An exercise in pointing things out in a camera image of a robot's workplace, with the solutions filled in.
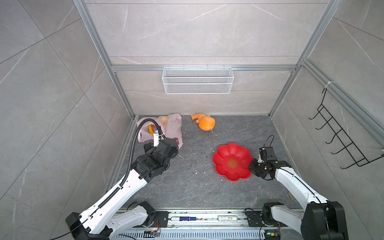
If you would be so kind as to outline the pink plastic bag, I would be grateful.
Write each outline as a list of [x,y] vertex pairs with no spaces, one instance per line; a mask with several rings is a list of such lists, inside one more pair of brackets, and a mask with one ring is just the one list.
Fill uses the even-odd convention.
[[[168,116],[152,117],[161,127],[162,133],[167,138],[177,138],[179,140],[179,149],[183,146],[182,139],[182,116],[179,114],[171,114]],[[153,135],[149,133],[149,125],[154,125],[151,121],[146,122],[140,129],[138,141],[153,140]]]

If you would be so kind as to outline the red flower-shaped plate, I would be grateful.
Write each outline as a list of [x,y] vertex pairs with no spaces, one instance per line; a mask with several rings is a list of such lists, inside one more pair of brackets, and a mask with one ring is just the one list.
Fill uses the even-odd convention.
[[251,176],[249,165],[252,160],[251,152],[235,143],[219,146],[213,155],[216,172],[232,182]]

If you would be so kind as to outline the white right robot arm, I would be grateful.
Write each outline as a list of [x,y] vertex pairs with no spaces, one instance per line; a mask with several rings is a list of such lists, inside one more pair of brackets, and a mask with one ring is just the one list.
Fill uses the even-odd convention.
[[305,240],[347,240],[349,238],[345,210],[308,185],[286,162],[276,158],[273,147],[259,149],[249,170],[266,181],[277,180],[299,202],[302,211],[282,203],[265,203],[261,218],[266,226],[282,223],[300,233]]

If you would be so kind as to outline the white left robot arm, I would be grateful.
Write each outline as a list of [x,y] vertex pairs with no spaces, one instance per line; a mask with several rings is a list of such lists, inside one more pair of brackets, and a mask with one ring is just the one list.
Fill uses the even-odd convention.
[[170,160],[178,155],[177,138],[161,137],[155,145],[144,145],[145,153],[138,156],[112,189],[82,213],[71,213],[66,218],[70,234],[75,240],[109,240],[128,228],[156,226],[156,210],[141,202],[133,209],[120,213],[120,208],[153,178],[169,168]]

